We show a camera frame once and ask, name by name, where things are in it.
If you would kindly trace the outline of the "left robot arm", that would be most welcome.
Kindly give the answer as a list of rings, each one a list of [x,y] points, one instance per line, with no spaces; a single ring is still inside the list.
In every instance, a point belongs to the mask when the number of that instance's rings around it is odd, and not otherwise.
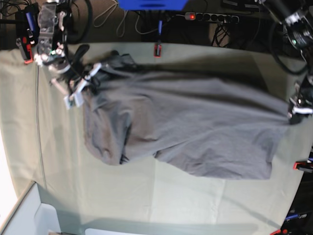
[[[303,0],[257,0],[274,17],[268,42],[275,62],[288,74],[304,75],[301,83],[295,84],[295,93],[289,99],[289,119],[313,115],[313,16]],[[273,36],[280,24],[290,44],[301,53],[305,66],[292,71],[278,57],[273,49]]]

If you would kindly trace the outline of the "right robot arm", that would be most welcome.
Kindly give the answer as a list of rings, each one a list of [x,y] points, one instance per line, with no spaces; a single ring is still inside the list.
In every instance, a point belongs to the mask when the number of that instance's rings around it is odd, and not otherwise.
[[[90,46],[81,44],[73,53],[68,45],[76,45],[87,36],[91,27],[93,11],[89,0],[85,1],[88,18],[82,34],[74,30],[75,21],[71,7],[73,0],[48,0],[38,14],[39,37],[34,51],[34,61],[40,67],[47,67],[56,75],[56,81],[63,81],[71,94],[87,75],[83,56]]]

